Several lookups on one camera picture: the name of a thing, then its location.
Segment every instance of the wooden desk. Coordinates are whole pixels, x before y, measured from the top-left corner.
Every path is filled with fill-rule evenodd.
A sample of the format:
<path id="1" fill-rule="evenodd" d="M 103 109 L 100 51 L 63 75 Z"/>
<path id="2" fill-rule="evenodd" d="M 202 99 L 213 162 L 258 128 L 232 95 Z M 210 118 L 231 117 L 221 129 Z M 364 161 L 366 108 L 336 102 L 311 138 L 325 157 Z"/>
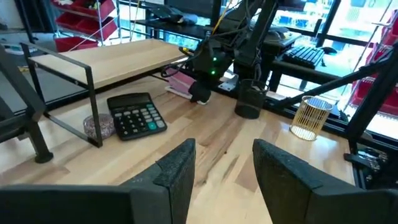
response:
<path id="1" fill-rule="evenodd" d="M 155 39 L 76 50 L 61 55 L 91 66 L 96 89 L 186 57 L 177 46 Z M 52 55 L 31 57 L 31 60 L 87 84 L 84 69 L 77 65 Z"/>
<path id="2" fill-rule="evenodd" d="M 195 186 L 187 223 L 271 224 L 254 173 L 254 138 L 265 139 L 354 183 L 351 164 L 343 159 L 343 153 L 349 151 L 347 140 L 322 132 L 316 141 L 304 141 L 289 131 L 291 120 L 286 118 L 262 111 L 259 119 L 243 119 L 235 115 L 236 100 L 232 98 L 212 93 L 209 104 L 202 106 L 167 93 L 165 86 L 165 82 L 147 77 L 99 94 L 97 101 L 100 113 L 107 113 L 107 98 L 148 91 L 169 126 L 166 132 L 128 142 L 113 136 L 98 149 L 43 119 L 40 127 L 54 159 L 35 164 L 28 140 L 4 142 L 0 144 L 0 183 L 117 185 L 186 138 L 197 140 Z M 82 121 L 91 113 L 89 100 L 53 113 L 81 129 Z"/>

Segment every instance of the pink object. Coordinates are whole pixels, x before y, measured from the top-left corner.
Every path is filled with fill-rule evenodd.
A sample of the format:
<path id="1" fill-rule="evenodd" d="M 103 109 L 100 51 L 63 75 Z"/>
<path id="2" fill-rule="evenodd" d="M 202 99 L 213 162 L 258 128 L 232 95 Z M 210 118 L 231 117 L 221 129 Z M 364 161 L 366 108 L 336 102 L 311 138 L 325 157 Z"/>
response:
<path id="1" fill-rule="evenodd" d="M 83 19 L 77 24 L 77 30 L 88 35 L 94 35 L 97 39 L 101 39 L 100 25 L 98 21 L 93 19 Z M 106 40 L 118 28 L 114 18 L 108 17 L 102 22 L 103 38 Z"/>
<path id="2" fill-rule="evenodd" d="M 173 72 L 175 72 L 175 69 L 169 68 L 167 70 L 167 73 Z M 177 72 L 177 74 L 173 75 L 172 77 L 168 77 L 167 80 L 169 81 L 170 87 L 186 95 L 191 95 L 189 93 L 189 88 L 194 82 L 196 82 L 196 80 L 182 72 Z"/>
<path id="3" fill-rule="evenodd" d="M 71 49 L 81 50 L 81 49 L 98 47 L 98 42 L 92 40 L 86 40 L 81 37 L 66 37 L 66 38 L 55 39 L 55 45 L 57 46 L 58 52 L 67 52 Z"/>

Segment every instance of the calculator button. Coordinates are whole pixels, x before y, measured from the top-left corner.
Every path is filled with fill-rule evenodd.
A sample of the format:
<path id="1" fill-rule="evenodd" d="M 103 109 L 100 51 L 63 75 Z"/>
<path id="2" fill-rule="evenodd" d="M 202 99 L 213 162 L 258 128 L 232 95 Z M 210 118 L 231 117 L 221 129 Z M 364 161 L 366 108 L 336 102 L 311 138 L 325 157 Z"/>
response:
<path id="1" fill-rule="evenodd" d="M 158 127 L 163 128 L 165 126 L 163 121 L 156 121 Z"/>
<path id="2" fill-rule="evenodd" d="M 149 127 L 149 129 L 151 129 L 151 130 L 157 129 L 156 124 L 153 123 L 153 122 L 148 123 L 148 127 Z"/>

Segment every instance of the red shelving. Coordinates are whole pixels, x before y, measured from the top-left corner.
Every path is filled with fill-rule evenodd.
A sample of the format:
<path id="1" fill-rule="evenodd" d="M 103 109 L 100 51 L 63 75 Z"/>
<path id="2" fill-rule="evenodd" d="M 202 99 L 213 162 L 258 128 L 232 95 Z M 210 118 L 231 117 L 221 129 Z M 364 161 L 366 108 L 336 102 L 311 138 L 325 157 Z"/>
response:
<path id="1" fill-rule="evenodd" d="M 115 10 L 113 0 L 99 0 L 101 3 L 99 10 L 87 8 L 86 0 L 76 0 L 71 5 L 61 5 L 56 0 L 51 0 L 51 2 L 55 7 L 64 11 L 55 20 L 56 23 L 70 32 L 76 32 L 83 36 L 88 35 L 91 39 L 104 41 L 118 28 L 114 18 L 109 16 Z"/>
<path id="2" fill-rule="evenodd" d="M 382 35 L 386 33 L 386 38 L 383 40 L 382 45 L 374 45 L 373 51 L 368 55 L 366 59 L 366 64 L 371 63 L 371 57 L 374 55 L 374 60 L 377 60 L 379 57 L 384 55 L 384 53 L 388 50 L 389 46 L 394 44 L 394 42 L 398 39 L 398 21 L 395 21 L 395 23 L 392 24 L 392 29 L 386 29 L 383 28 L 382 30 Z M 355 89 L 353 93 L 353 97 L 351 99 L 351 104 L 359 106 L 366 95 L 369 93 L 369 90 L 372 88 L 372 85 L 374 83 L 375 78 L 377 78 L 377 73 L 371 75 L 370 77 L 364 78 L 359 81 L 357 88 Z M 386 101 L 383 103 L 383 105 L 380 108 L 380 112 L 391 114 L 393 116 L 398 116 L 398 85 L 394 88 L 392 93 L 388 96 Z"/>
<path id="3" fill-rule="evenodd" d="M 86 0 L 77 0 L 75 3 L 73 3 L 73 8 L 75 11 L 80 12 L 82 14 L 90 15 L 93 17 L 99 17 L 98 15 L 98 10 L 97 9 L 88 9 L 84 7 L 84 2 Z M 114 11 L 115 6 L 113 4 L 112 0 L 101 0 L 100 1 L 101 6 L 99 7 L 99 13 L 100 13 L 100 19 L 101 21 L 104 21 L 106 18 L 109 17 L 111 12 Z"/>
<path id="4" fill-rule="evenodd" d="M 105 19 L 105 21 L 101 24 L 104 40 L 107 39 L 118 28 L 112 17 Z M 87 35 L 94 35 L 96 39 L 101 39 L 100 24 L 98 23 L 98 21 L 83 19 L 77 25 L 77 29 L 78 31 Z"/>

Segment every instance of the keyboard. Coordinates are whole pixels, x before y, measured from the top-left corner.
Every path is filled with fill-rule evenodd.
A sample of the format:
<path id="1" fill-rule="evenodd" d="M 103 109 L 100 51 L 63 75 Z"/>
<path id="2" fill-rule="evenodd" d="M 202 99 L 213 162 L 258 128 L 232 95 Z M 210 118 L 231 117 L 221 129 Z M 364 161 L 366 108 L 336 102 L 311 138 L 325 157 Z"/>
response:
<path id="1" fill-rule="evenodd" d="M 325 52 L 315 47 L 294 47 L 283 55 L 283 61 L 307 68 L 315 68 L 321 61 Z"/>

